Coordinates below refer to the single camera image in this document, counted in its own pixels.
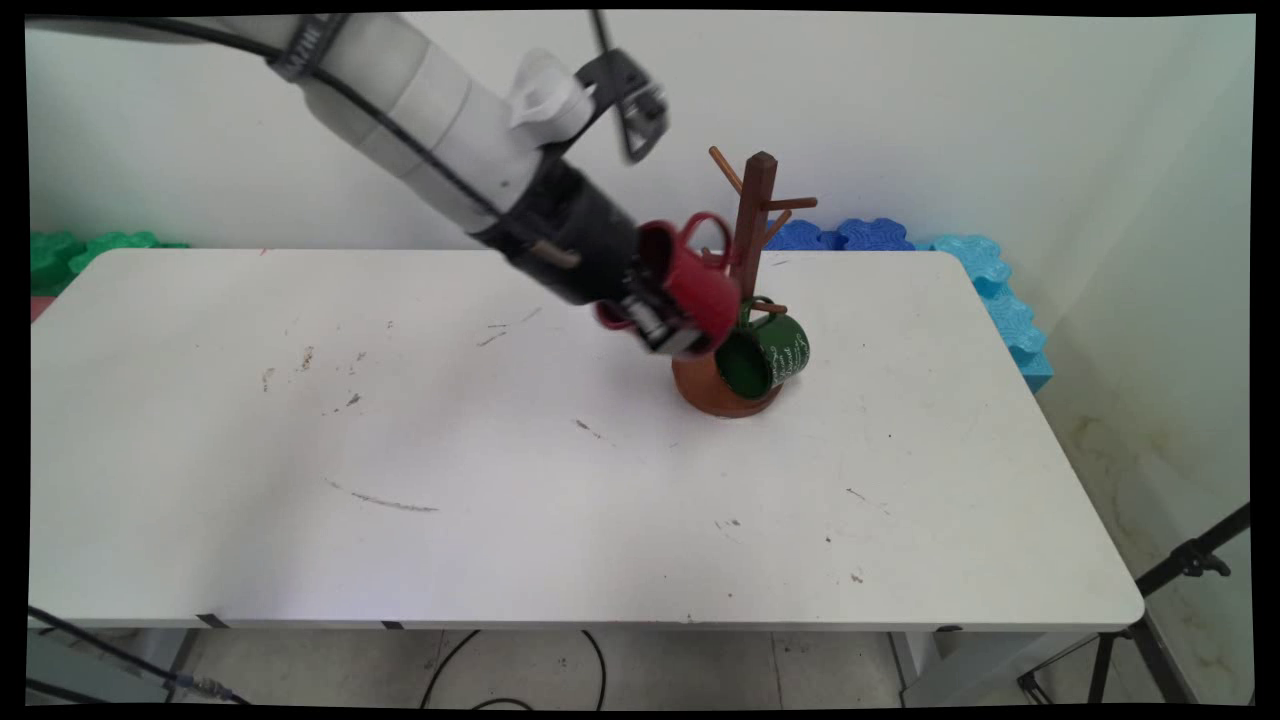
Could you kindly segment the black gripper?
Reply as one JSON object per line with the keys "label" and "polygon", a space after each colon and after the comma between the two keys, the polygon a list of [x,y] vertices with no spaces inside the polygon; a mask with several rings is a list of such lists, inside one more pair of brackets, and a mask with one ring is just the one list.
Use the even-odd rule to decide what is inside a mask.
{"label": "black gripper", "polygon": [[567,304],[622,299],[623,314],[653,354],[709,352],[709,337],[673,296],[627,288],[637,223],[561,156],[543,156],[503,220],[474,238]]}

